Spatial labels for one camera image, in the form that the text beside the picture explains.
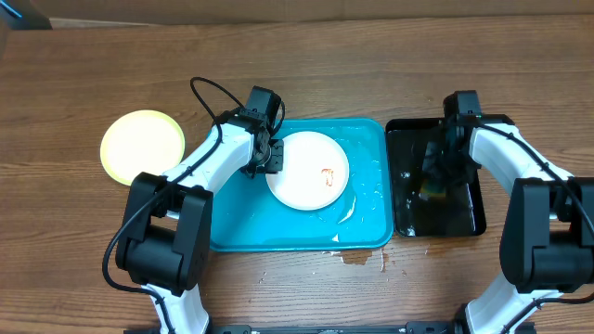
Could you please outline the green yellow sponge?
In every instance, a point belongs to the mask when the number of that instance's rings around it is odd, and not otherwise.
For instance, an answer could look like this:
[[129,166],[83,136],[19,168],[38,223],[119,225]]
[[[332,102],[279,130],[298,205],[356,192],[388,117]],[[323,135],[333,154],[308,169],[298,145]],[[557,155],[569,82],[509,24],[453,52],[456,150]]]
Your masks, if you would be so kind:
[[432,182],[423,183],[420,187],[419,198],[422,200],[444,199],[447,190],[444,186]]

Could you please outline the white plate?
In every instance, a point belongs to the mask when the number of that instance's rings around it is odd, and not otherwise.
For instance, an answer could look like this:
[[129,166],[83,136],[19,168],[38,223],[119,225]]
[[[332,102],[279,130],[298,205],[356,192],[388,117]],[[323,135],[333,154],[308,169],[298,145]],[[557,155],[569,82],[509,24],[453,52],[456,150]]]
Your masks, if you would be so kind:
[[343,148],[318,132],[303,131],[283,138],[283,164],[265,179],[284,205],[314,211],[337,200],[349,180],[349,161]]

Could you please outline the yellow-green plate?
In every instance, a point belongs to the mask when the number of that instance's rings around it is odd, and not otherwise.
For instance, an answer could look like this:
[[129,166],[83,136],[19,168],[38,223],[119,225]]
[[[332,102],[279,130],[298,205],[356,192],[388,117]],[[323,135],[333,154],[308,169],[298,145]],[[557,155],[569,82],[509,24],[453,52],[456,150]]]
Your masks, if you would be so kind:
[[160,175],[182,160],[185,136],[179,124],[157,110],[123,115],[103,135],[100,161],[115,181],[130,186],[142,172]]

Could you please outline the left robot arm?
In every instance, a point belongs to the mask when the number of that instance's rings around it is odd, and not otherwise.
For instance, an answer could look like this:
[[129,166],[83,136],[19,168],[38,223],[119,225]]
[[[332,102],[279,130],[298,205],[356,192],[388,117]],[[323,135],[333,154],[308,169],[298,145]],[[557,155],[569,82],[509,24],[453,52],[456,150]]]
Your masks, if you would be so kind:
[[278,110],[236,108],[214,118],[206,140],[163,175],[141,173],[131,184],[123,225],[106,249],[145,294],[161,333],[206,333],[210,317],[199,281],[208,259],[215,194],[237,171],[280,169]]

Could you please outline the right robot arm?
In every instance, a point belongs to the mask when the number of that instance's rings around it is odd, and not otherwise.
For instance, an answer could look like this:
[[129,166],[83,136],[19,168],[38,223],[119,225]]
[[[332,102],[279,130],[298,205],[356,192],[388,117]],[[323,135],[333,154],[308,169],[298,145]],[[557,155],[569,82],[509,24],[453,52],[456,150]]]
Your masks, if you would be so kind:
[[453,116],[437,124],[428,156],[441,186],[483,167],[510,203],[499,246],[501,272],[456,321],[457,333],[530,333],[524,322],[551,303],[579,305],[593,282],[593,180],[575,177],[538,153],[502,115]]

